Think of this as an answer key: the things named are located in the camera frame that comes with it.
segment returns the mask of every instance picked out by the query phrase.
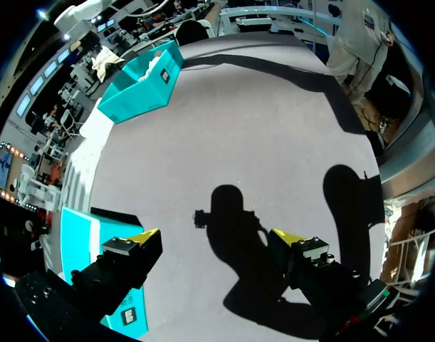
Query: gray table surface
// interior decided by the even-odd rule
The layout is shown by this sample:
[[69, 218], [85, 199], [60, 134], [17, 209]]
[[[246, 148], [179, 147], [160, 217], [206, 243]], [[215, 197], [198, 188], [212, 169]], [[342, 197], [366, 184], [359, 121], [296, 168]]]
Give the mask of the gray table surface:
[[364, 130], [295, 37], [244, 33], [181, 52], [187, 60], [169, 105], [112, 129], [91, 199], [162, 231], [164, 252], [145, 282], [150, 331], [142, 339], [316, 339], [323, 321], [261, 258], [265, 237], [221, 222], [196, 229], [192, 215], [210, 211], [214, 189], [233, 185], [267, 230], [318, 236], [337, 260], [378, 278], [383, 206]]

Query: screen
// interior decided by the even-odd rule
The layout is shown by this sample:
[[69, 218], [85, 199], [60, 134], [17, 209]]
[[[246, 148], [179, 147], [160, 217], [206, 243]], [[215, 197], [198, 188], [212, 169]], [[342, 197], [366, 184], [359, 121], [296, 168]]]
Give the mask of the screen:
[[97, 32], [101, 32], [104, 29], [106, 29], [106, 24], [102, 24], [102, 25], [97, 26]]
[[48, 77], [50, 74], [53, 73], [53, 71], [58, 67], [58, 64], [56, 61], [52, 62], [43, 72], [45, 74], [45, 77]]
[[23, 100], [18, 106], [18, 109], [16, 110], [16, 114], [18, 114], [18, 116], [23, 116], [24, 111], [26, 110], [30, 102], [31, 102], [31, 98], [29, 97], [29, 95], [24, 96]]
[[31, 94], [35, 95], [42, 84], [43, 84], [43, 77], [40, 76], [37, 78], [37, 80], [31, 86]]
[[70, 50], [67, 49], [59, 55], [58, 62], [62, 63], [63, 60], [66, 59], [68, 55], [70, 55]]
[[9, 171], [13, 155], [3, 149], [0, 150], [0, 188], [5, 189], [6, 180], [9, 178]]

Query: ceiling light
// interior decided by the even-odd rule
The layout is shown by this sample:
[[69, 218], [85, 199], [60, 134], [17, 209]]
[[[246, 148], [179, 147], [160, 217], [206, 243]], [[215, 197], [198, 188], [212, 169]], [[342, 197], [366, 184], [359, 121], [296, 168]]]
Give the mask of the ceiling light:
[[46, 14], [46, 12], [42, 9], [39, 9], [37, 11], [37, 14], [40, 18], [42, 18], [43, 20], [48, 20], [48, 14]]

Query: teal box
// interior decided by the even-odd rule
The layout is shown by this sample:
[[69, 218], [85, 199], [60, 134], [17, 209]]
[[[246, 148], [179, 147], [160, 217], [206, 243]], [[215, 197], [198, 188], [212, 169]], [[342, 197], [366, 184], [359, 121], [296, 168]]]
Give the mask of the teal box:
[[[146, 74], [156, 51], [162, 51], [160, 59], [146, 79], [139, 81]], [[121, 123], [166, 106], [183, 62], [175, 41], [169, 41], [139, 55], [128, 62], [110, 84], [98, 109], [114, 123]]]
[[[103, 254], [102, 244], [113, 237], [128, 238], [144, 232], [141, 226], [125, 224], [114, 219], [79, 212], [62, 207], [61, 259], [64, 280], [72, 284], [71, 272], [82, 271]], [[132, 319], [127, 323], [123, 317]], [[148, 332], [145, 295], [141, 289], [131, 289], [111, 316], [105, 316], [101, 324], [131, 338], [139, 338]]]

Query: teal bin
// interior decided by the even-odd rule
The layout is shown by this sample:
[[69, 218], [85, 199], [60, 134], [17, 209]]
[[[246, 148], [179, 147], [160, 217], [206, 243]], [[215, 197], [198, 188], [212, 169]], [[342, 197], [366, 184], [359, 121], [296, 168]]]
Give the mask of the teal bin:
[[[162, 51], [160, 59], [146, 79], [139, 81], [146, 74], [156, 51]], [[98, 109], [114, 123], [121, 123], [166, 106], [183, 62], [175, 41], [169, 41], [139, 55], [128, 62], [110, 84]]]

